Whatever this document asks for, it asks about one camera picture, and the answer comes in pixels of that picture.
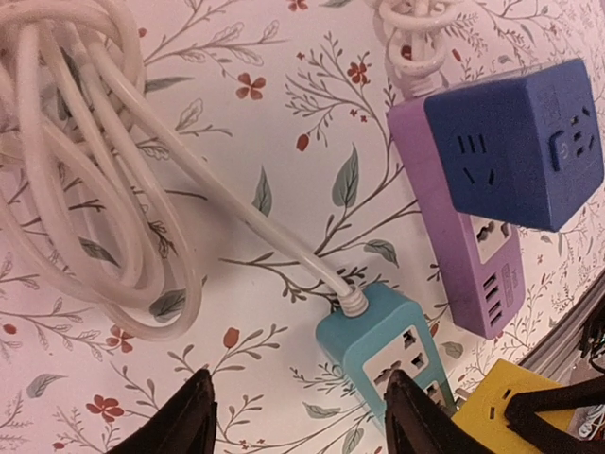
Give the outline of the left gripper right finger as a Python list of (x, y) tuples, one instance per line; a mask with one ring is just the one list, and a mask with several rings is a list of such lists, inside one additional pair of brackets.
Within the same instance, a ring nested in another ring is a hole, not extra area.
[(482, 444), (459, 428), (403, 370), (385, 393), (388, 453), (481, 453)]

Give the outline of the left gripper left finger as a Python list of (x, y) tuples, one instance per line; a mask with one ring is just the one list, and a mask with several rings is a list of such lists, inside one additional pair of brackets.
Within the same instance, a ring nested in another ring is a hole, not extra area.
[(217, 402), (211, 374), (197, 370), (114, 454), (213, 454)]

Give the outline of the yellow cube socket adapter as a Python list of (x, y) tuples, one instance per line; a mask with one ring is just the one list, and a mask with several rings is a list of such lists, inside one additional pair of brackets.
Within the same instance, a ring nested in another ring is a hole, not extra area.
[(500, 359), (452, 420), (493, 453), (602, 453), (568, 428), (576, 409), (603, 403), (603, 376), (562, 386)]

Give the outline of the teal power strip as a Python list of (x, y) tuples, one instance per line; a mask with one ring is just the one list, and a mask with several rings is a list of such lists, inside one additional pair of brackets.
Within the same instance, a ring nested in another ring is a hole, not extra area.
[(321, 320), (316, 339), (353, 383), (359, 399), (384, 426), (384, 395), (393, 371), (407, 373), (447, 414), (455, 402), (438, 349), (421, 306), (402, 293), (375, 283), (363, 290), (368, 308), (357, 317), (338, 310)]

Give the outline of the purple power strip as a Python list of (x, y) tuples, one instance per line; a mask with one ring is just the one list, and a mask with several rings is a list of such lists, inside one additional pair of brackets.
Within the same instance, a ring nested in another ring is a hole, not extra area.
[(421, 208), (453, 321), (458, 327), (491, 339), (524, 302), (518, 236), (522, 226), (455, 209), (424, 111), (424, 101), (432, 95), (391, 108), (389, 130)]

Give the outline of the blue cube socket adapter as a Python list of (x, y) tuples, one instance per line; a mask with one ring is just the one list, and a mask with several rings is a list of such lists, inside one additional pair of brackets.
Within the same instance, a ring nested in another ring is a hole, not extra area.
[(460, 213), (556, 232), (604, 181), (581, 59), (460, 84), (423, 107)]

